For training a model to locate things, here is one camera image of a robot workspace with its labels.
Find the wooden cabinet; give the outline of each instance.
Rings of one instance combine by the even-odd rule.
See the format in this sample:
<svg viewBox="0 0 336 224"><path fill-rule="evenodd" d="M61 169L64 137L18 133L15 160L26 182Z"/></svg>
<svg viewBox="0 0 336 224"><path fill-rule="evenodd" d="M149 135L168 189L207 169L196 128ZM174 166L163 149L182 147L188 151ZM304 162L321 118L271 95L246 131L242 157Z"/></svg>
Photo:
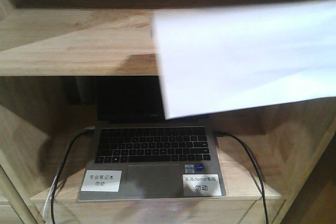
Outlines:
<svg viewBox="0 0 336 224"><path fill-rule="evenodd" d="M30 216L25 223L43 223L43 203L67 140L96 121L94 105L67 103L60 76L157 74L154 9L290 0L24 0L20 8L6 1L0 164L17 192L10 196L21 202L13 209ZM336 99L216 113L211 122L251 147L263 172L270 220L281 223L336 130ZM78 203L90 141L79 138L68 158L56 197L58 222L264 223L256 174L234 140L218 138L224 198ZM3 214L1 207L0 218L6 218L10 210Z"/></svg>

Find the white cable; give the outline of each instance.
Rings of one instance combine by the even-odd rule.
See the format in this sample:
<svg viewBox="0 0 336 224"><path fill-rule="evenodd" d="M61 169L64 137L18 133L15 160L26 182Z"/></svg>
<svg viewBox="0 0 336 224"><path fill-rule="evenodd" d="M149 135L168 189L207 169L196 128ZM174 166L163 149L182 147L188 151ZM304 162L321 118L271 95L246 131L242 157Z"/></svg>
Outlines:
<svg viewBox="0 0 336 224"><path fill-rule="evenodd" d="M64 160L64 158L65 158L65 156L66 156L66 153L67 153L68 150L69 150L70 143L71 143L72 139L74 138L73 136L78 135L78 134L80 134L80 133L82 133L82 132L85 132L85 131L87 131L87 130L94 130L94 129L95 129L94 126L90 126L90 127L82 128L82 129L80 129L80 130L78 130L78 131L75 131L75 132L71 133L71 135L70 135L71 137L69 137L69 139L68 139L67 147L66 147L66 149L65 149L65 151L64 151L64 154L63 154L62 159L60 160L60 164L59 164L59 166L58 166L58 168L57 168L57 171L56 171L54 180L53 180L52 183L51 183L51 187L50 187L50 190L49 190L49 192L48 192L48 195L47 195L47 198L46 198L46 202L44 203L44 206L43 206L42 218L44 219L44 221L46 222L46 224L49 223L49 222L47 221L47 209L49 209L50 200L51 200L51 194L52 194L52 192L53 192L53 190L54 190L54 187L57 186L57 185L55 185L56 177L57 177L57 174L59 173L59 171L60 171L60 169L61 169L61 163L62 163L62 161Z"/></svg>

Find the wooden shelf board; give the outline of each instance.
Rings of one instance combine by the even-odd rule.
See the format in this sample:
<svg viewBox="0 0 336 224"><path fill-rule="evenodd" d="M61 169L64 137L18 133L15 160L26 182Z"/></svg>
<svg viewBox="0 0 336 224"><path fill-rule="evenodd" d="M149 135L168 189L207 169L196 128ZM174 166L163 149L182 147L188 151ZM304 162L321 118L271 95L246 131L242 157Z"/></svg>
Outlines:
<svg viewBox="0 0 336 224"><path fill-rule="evenodd" d="M84 107L77 108L82 115L85 115ZM79 112L74 112L70 117L70 122L73 118L77 118ZM254 124L255 122L247 121L246 124ZM62 155L66 139L69 132L83 127L83 123L69 123L70 127L60 132L53 140L53 145L50 147L48 154L49 160L44 168L43 175L39 178L39 187L36 188L34 195L31 198L33 203L42 203L46 200L48 194L48 186L55 175L59 158ZM271 154L269 145L264 135L240 135L244 141L255 152L256 157L262 167L265 176L265 187L267 199L286 199L286 185L282 183L282 174L279 164ZM91 138L79 138L73 146L73 150L69 155L68 162L64 170L65 183L62 189L57 194L58 202L76 202L78 190L83 178L88 148ZM257 200L260 199L260 192L254 182L257 179L250 161L244 152L243 148L234 140L229 138L218 139L218 157L222 167L227 196L218 200Z"/></svg>
<svg viewBox="0 0 336 224"><path fill-rule="evenodd" d="M154 9L287 0L28 0L0 22L0 75L156 75Z"/></svg>

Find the white paper sheet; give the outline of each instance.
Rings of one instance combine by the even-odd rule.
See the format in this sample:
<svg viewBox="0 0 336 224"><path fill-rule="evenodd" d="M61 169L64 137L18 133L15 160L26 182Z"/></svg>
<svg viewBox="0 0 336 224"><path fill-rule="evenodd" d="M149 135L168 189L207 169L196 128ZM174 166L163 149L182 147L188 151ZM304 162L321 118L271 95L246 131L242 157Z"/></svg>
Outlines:
<svg viewBox="0 0 336 224"><path fill-rule="evenodd" d="M336 96L336 1L157 11L166 118Z"/></svg>

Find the sticker label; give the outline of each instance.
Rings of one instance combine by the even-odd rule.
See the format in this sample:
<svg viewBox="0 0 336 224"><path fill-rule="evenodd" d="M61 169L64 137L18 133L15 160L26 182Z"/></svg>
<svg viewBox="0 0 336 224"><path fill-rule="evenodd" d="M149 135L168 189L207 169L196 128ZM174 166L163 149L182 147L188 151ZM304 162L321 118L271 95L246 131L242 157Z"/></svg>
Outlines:
<svg viewBox="0 0 336 224"><path fill-rule="evenodd" d="M196 171L198 171L198 172L204 170L204 165L203 164L196 164L195 167L196 167Z"/></svg>
<svg viewBox="0 0 336 224"><path fill-rule="evenodd" d="M184 165L184 173L195 173L194 165Z"/></svg>
<svg viewBox="0 0 336 224"><path fill-rule="evenodd" d="M81 191L119 191L120 170L87 170Z"/></svg>
<svg viewBox="0 0 336 224"><path fill-rule="evenodd" d="M184 174L184 196L221 196L217 174Z"/></svg>

